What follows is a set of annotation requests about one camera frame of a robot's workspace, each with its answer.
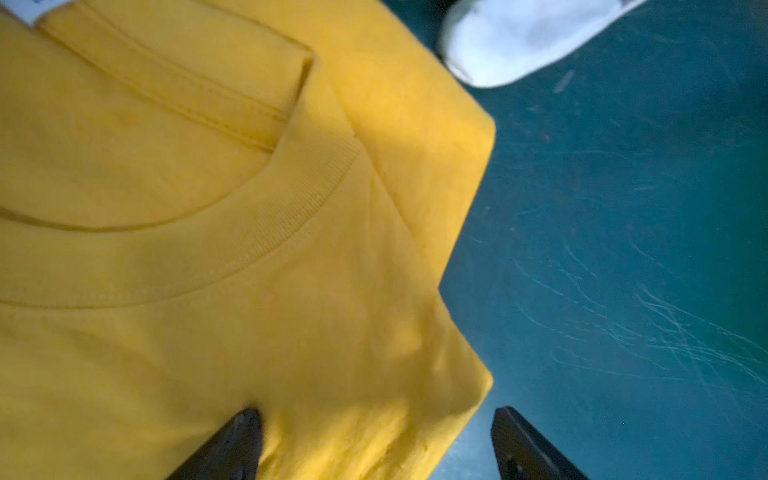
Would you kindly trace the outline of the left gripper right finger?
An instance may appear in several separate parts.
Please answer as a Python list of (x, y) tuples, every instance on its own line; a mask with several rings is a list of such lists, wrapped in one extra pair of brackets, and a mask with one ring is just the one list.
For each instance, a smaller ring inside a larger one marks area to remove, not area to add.
[(510, 406), (495, 410), (490, 436), (500, 477), (504, 480), (588, 480)]

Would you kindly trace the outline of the yellow t-shirt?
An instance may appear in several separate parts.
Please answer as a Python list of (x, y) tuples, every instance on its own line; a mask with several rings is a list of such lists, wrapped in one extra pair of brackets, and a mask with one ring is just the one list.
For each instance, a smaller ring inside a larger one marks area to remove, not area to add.
[(493, 379), (439, 292), (491, 117), (377, 1), (1, 5), (1, 475), (425, 479)]

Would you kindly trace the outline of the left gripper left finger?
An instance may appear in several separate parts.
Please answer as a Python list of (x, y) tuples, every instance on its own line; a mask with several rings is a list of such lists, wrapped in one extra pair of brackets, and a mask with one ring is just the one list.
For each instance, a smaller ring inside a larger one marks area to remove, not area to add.
[(246, 408), (234, 415), (168, 480), (254, 480), (264, 446), (262, 417)]

